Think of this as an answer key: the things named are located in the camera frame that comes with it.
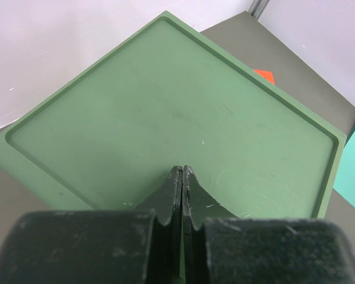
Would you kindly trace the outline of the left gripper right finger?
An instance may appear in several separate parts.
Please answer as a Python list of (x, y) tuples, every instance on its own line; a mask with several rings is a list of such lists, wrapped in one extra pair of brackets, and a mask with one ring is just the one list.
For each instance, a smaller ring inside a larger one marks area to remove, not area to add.
[(343, 231), (321, 219), (238, 218), (182, 174), (186, 283), (355, 283)]

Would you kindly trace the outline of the green drawer box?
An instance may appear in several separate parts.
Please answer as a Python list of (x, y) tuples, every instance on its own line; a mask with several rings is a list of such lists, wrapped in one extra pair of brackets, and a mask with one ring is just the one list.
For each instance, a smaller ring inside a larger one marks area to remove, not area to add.
[(238, 218), (319, 219), (344, 136), (164, 12), (0, 133), (51, 211), (132, 210), (171, 169)]

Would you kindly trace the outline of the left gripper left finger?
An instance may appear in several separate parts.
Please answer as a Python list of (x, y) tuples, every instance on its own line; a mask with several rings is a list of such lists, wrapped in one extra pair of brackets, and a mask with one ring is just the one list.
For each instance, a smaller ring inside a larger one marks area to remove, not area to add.
[(0, 283), (176, 283), (182, 173), (132, 210), (23, 215), (0, 248)]

